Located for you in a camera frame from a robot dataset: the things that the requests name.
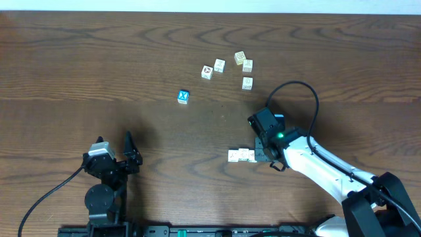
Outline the blue X wooden block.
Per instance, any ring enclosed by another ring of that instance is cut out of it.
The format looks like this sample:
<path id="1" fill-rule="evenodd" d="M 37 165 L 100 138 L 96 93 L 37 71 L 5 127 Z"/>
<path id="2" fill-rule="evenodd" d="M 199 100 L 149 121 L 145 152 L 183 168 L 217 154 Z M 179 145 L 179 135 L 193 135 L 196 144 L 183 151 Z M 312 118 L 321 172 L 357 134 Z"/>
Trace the blue X wooden block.
<path id="1" fill-rule="evenodd" d="M 189 101 L 189 92 L 186 90 L 180 90 L 177 96 L 178 103 L 188 104 Z"/>

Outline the wooden block beside yellow one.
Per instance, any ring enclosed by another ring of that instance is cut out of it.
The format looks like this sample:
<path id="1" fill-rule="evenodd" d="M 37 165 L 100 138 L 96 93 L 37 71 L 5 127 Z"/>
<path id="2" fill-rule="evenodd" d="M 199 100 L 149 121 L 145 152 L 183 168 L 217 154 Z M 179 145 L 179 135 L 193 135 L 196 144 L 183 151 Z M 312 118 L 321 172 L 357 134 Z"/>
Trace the wooden block beside yellow one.
<path id="1" fill-rule="evenodd" d="M 243 61 L 243 72 L 252 72 L 253 71 L 253 60 L 251 59 L 245 59 Z"/>

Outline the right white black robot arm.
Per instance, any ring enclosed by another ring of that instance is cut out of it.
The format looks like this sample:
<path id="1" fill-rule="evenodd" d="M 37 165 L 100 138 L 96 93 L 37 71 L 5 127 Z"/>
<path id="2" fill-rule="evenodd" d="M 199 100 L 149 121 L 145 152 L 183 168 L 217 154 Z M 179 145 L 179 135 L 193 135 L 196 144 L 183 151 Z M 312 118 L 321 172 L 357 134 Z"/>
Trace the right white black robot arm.
<path id="1" fill-rule="evenodd" d="M 390 172 L 360 170 L 320 146 L 284 117 L 264 108 L 248 118 L 272 163 L 297 171 L 329 193 L 343 209 L 310 228 L 314 236 L 419 236 L 420 217 L 403 183 Z"/>

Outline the yellow-edged wooden block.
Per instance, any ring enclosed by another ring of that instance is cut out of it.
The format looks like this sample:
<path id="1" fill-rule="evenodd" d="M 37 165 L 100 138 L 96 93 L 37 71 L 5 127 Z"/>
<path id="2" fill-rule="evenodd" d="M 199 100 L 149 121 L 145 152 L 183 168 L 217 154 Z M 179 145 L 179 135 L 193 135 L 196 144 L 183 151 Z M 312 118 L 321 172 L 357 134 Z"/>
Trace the yellow-edged wooden block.
<path id="1" fill-rule="evenodd" d="M 243 51 L 239 51 L 234 54 L 234 60 L 235 60 L 236 65 L 242 65 L 245 59 L 246 59 L 246 56 Z"/>

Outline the wooden block with X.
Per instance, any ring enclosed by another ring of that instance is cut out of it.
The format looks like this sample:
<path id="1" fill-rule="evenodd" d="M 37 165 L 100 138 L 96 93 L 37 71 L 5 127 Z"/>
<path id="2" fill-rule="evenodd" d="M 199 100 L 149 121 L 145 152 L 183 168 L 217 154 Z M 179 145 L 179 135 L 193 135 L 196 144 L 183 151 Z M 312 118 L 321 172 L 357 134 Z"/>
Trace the wooden block with X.
<path id="1" fill-rule="evenodd" d="M 214 71 L 223 73 L 226 62 L 222 59 L 216 59 L 214 63 Z"/>

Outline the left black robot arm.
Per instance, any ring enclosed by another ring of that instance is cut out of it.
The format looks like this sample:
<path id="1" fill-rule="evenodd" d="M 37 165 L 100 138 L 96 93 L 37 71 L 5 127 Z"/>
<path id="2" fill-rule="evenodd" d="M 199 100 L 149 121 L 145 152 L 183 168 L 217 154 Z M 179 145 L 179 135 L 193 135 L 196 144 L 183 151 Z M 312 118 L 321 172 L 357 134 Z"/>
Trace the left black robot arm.
<path id="1" fill-rule="evenodd" d="M 138 173 L 143 164 L 130 132 L 124 139 L 123 155 L 126 160 L 117 161 L 115 152 L 102 137 L 83 154 L 83 170 L 101 181 L 84 198 L 89 211 L 88 236 L 139 235 L 139 227 L 126 220 L 128 176 Z"/>

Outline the plain small wooden block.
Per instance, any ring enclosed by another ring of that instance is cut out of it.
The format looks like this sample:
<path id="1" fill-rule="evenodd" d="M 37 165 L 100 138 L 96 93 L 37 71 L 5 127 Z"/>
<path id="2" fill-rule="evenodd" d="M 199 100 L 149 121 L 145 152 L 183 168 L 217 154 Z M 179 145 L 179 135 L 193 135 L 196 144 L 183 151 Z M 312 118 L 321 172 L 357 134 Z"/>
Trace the plain small wooden block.
<path id="1" fill-rule="evenodd" d="M 238 150 L 230 149 L 228 151 L 228 162 L 236 163 L 239 161 Z"/>

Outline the wooden block with red circle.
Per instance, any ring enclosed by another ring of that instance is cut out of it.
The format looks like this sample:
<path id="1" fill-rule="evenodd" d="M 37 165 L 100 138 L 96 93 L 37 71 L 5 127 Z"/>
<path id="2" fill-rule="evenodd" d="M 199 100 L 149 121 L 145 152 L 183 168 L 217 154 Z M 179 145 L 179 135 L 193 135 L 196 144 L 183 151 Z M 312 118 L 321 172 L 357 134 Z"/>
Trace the wooden block with red circle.
<path id="1" fill-rule="evenodd" d="M 207 80 L 210 80 L 212 78 L 212 74 L 213 74 L 213 67 L 204 65 L 201 71 L 201 77 Z"/>

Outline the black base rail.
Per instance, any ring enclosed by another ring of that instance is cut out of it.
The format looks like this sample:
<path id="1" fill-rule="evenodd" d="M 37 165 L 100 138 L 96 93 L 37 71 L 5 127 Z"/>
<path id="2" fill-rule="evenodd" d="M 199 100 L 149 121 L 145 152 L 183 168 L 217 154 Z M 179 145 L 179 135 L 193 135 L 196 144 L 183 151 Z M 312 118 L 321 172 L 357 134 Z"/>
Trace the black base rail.
<path id="1" fill-rule="evenodd" d="M 191 227 L 165 225 L 155 226 L 107 226 L 107 227 L 62 227 L 58 229 L 58 237 L 248 237 L 260 233 L 270 233 L 273 236 L 276 232 L 284 232 L 286 236 L 314 236 L 315 233 L 304 226 L 282 225 L 282 226 L 220 226 L 220 227 Z"/>

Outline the green-edged wooden block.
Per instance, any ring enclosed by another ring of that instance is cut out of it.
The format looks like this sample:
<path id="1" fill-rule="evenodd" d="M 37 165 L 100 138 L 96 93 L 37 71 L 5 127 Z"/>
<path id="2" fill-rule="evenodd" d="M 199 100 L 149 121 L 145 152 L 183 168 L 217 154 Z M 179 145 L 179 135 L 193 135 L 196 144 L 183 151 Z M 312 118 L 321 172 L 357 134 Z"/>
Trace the green-edged wooden block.
<path id="1" fill-rule="evenodd" d="M 248 162 L 250 163 L 256 163 L 257 160 L 255 159 L 255 150 L 249 150 L 249 158 L 248 158 Z"/>
<path id="2" fill-rule="evenodd" d="M 238 159 L 239 159 L 239 161 L 248 161 L 249 160 L 249 149 L 239 148 L 238 149 Z"/>

